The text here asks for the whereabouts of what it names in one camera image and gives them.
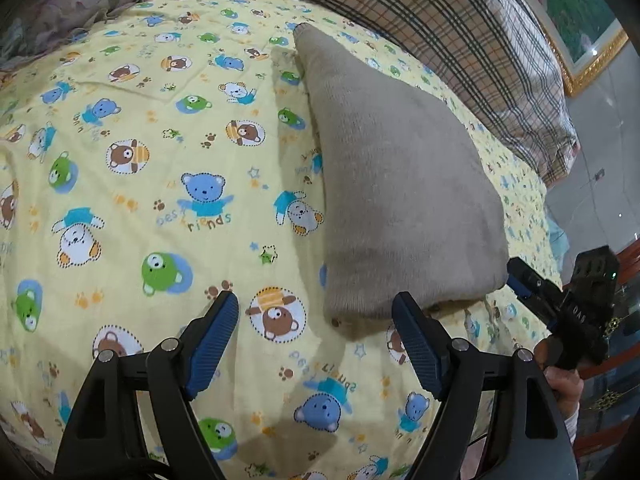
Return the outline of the person right hand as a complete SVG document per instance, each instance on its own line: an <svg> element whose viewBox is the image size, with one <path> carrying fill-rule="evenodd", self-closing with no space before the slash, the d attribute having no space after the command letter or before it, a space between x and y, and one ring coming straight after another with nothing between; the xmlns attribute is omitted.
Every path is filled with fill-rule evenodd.
<svg viewBox="0 0 640 480"><path fill-rule="evenodd" d="M536 344L534 358L555 393L560 413L564 419L569 419L579 410L584 382L577 370L562 370L548 363L550 341L550 338L546 338Z"/></svg>

